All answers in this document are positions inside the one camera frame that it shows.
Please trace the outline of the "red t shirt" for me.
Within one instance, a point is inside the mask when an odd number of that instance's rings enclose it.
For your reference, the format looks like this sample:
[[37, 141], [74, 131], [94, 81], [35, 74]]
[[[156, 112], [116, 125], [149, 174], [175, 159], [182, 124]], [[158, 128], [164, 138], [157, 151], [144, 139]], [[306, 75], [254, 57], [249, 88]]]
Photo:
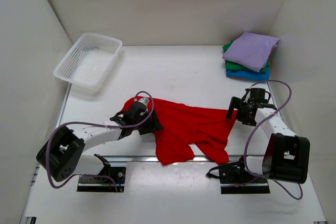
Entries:
[[164, 130], [154, 132], [155, 153], [162, 165], [192, 160], [195, 144], [216, 164], [229, 162], [225, 148], [235, 119], [227, 119], [228, 110], [200, 108], [154, 99], [154, 110]]

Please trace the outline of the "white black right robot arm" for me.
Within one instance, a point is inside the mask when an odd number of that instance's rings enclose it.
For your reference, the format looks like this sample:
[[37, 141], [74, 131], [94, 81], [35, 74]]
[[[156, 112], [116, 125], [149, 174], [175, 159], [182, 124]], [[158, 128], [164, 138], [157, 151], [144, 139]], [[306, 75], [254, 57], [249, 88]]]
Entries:
[[254, 130], [262, 129], [269, 142], [264, 156], [244, 155], [229, 165], [230, 174], [303, 184], [308, 176], [310, 142], [293, 132], [265, 97], [263, 88], [246, 89], [242, 98], [232, 97], [226, 117]]

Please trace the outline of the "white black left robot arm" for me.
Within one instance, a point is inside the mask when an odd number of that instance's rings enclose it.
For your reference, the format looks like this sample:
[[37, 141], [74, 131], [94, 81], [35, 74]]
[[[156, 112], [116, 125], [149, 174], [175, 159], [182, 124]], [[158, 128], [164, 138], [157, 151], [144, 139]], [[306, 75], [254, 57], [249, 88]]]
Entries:
[[63, 182], [73, 175], [93, 177], [99, 182], [112, 180], [111, 165], [99, 154], [86, 155], [85, 151], [119, 141], [137, 131], [141, 135], [163, 131], [153, 100], [148, 97], [133, 99], [129, 108], [121, 110], [103, 124], [72, 123], [57, 128], [37, 153], [36, 159], [56, 182]]

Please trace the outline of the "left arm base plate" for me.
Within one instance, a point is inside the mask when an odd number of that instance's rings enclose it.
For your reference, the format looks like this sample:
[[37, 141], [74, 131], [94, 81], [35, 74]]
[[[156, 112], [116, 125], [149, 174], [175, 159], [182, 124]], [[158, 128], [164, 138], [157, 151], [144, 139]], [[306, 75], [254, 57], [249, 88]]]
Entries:
[[97, 176], [81, 175], [77, 183], [77, 192], [123, 193], [126, 171], [126, 163], [111, 163], [105, 172]]

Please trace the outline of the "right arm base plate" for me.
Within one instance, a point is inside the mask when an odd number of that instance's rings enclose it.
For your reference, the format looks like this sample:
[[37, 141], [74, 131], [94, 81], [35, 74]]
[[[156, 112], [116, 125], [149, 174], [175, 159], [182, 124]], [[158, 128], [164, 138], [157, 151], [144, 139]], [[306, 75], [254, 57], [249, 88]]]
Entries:
[[219, 168], [222, 195], [269, 194], [266, 179], [252, 176], [245, 171], [242, 161], [221, 165]]

